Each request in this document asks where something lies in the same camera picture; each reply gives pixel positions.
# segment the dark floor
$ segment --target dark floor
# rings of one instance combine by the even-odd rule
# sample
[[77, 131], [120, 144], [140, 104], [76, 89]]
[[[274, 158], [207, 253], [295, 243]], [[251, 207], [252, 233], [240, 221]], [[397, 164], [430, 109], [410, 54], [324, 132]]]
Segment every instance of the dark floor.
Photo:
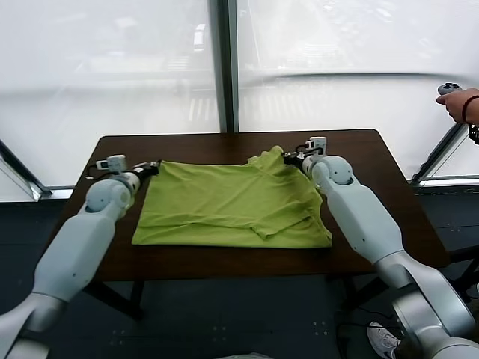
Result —
[[[447, 249], [479, 244], [479, 194], [420, 195], [418, 199]], [[61, 201], [0, 206], [0, 313], [31, 290], [35, 263], [56, 222]], [[445, 271], [457, 275], [463, 265]], [[357, 278], [358, 283], [372, 278]], [[131, 283], [109, 283], [128, 293]], [[391, 314], [392, 291], [365, 307]], [[170, 280], [144, 288], [143, 321], [80, 294], [59, 325], [37, 335], [52, 347], [52, 358], [218, 358], [261, 352], [275, 359], [339, 358], [335, 323], [387, 322], [356, 311], [336, 312], [344, 298], [339, 283], [323, 276], [257, 279]], [[347, 356], [376, 358], [363, 328], [343, 327]]]

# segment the metal window mullion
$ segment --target metal window mullion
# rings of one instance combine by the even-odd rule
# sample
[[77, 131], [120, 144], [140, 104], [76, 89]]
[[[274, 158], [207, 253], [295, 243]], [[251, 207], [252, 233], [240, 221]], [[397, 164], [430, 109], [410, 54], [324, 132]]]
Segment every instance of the metal window mullion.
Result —
[[209, 0], [216, 99], [221, 132], [238, 132], [237, 0]]
[[434, 150], [427, 158], [427, 161], [421, 166], [419, 172], [412, 177], [411, 185], [417, 186], [428, 177], [431, 177], [430, 172], [444, 161], [450, 151], [454, 150], [458, 141], [461, 141], [461, 138], [464, 136], [465, 129], [467, 129], [467, 126], [458, 123], [449, 129], [441, 141], [434, 147]]
[[3, 165], [6, 166], [5, 168], [8, 168], [14, 175], [15, 179], [9, 177], [22, 189], [25, 190], [25, 188], [29, 188], [28, 192], [34, 200], [39, 200], [41, 196], [50, 194], [48, 188], [27, 169], [2, 141], [0, 141], [0, 160], [3, 162]]

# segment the wrist bracelet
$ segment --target wrist bracelet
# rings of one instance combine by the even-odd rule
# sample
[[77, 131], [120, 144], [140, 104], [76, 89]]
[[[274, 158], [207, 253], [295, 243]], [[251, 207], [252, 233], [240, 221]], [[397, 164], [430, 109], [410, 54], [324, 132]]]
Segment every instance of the wrist bracelet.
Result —
[[463, 106], [463, 121], [466, 121], [466, 112], [467, 112], [467, 106], [469, 106], [469, 103], [472, 102], [473, 99], [479, 99], [479, 95], [475, 95], [473, 97], [469, 97], [466, 102], [464, 102]]

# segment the table leg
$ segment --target table leg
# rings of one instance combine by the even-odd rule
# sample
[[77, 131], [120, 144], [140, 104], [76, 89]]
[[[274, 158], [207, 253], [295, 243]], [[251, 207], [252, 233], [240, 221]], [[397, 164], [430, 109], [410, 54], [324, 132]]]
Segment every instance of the table leg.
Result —
[[144, 281], [138, 280], [133, 282], [132, 294], [129, 297], [130, 301], [138, 306], [141, 303], [141, 295], [143, 294]]
[[351, 293], [351, 289], [347, 290], [347, 299], [343, 302], [341, 308], [344, 310], [354, 310], [383, 293], [387, 288], [388, 286], [379, 277], [376, 277], [354, 294]]
[[130, 316], [134, 320], [141, 320], [141, 318], [143, 318], [143, 310], [141, 310], [139, 306], [141, 291], [139, 291], [139, 288], [135, 289], [135, 285], [136, 282], [133, 284], [132, 300], [125, 299], [102, 282], [92, 282], [83, 290], [95, 299], [98, 299], [106, 305], [122, 312], [123, 314], [126, 314], [127, 316]]

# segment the frosted window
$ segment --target frosted window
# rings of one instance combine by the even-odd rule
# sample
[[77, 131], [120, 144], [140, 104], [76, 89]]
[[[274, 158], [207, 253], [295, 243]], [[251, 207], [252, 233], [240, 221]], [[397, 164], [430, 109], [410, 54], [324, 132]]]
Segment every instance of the frosted window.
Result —
[[17, 185], [12, 178], [17, 177], [0, 162], [0, 203], [33, 202], [31, 194]]
[[479, 78], [478, 34], [477, 1], [238, 0], [239, 127], [374, 128], [411, 179], [452, 125], [437, 87]]
[[219, 131], [207, 0], [0, 8], [0, 137], [45, 185], [104, 135]]
[[429, 177], [479, 177], [479, 146], [464, 135]]

